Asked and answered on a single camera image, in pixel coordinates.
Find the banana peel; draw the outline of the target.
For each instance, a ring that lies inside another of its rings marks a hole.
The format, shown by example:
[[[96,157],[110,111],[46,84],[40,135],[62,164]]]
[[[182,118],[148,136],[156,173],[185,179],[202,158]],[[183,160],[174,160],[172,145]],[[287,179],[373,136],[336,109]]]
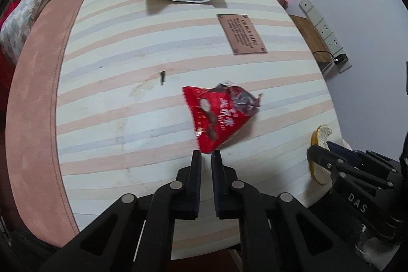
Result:
[[[331,136],[333,131],[326,125],[319,126],[312,134],[311,137],[311,155],[308,155],[307,159],[309,162],[309,171],[311,177],[319,185],[325,186],[331,183],[330,170],[327,164],[323,163],[326,161],[325,157],[327,153],[324,150],[329,150],[328,138]]]

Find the red snack bag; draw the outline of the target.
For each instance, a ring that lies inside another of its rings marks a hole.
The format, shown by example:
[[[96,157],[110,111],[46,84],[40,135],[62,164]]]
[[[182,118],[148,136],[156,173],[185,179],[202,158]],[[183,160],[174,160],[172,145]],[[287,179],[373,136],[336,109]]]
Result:
[[[258,113],[261,97],[237,85],[208,88],[185,86],[185,102],[191,113],[198,149],[209,154],[235,135]]]

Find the pink striped bed cover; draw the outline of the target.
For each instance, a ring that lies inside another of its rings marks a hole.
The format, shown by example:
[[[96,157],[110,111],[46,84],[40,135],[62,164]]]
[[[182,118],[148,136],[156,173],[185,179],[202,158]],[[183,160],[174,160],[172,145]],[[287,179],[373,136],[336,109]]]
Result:
[[[247,15],[265,54],[234,55],[217,15]],[[261,94],[260,111],[221,148],[261,192],[310,206],[328,190],[306,149],[340,126],[326,82],[276,0],[52,0],[19,56],[6,118],[18,213],[60,247],[125,193],[172,181],[196,149],[185,86],[220,83]]]

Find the brown leather label patch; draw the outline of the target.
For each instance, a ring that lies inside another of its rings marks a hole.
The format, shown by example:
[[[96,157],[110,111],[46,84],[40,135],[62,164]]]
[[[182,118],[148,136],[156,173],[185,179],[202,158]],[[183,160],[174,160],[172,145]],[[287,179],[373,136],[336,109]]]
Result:
[[[267,49],[247,15],[217,15],[234,55],[265,54]]]

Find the white wall power strip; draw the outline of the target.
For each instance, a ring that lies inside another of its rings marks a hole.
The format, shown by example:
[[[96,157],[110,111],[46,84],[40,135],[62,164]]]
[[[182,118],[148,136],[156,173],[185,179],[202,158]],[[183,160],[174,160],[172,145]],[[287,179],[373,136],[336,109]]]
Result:
[[[314,32],[317,33],[321,42],[326,47],[326,51],[329,51],[335,56],[340,53],[345,53],[347,55],[345,47],[337,38],[334,30],[324,18],[322,12],[316,5],[313,4],[311,0],[301,0],[299,2],[299,8],[306,15],[306,18],[313,27]],[[332,64],[337,68],[339,73],[345,72],[345,70],[352,67],[350,59],[342,65],[335,65],[333,62]]]

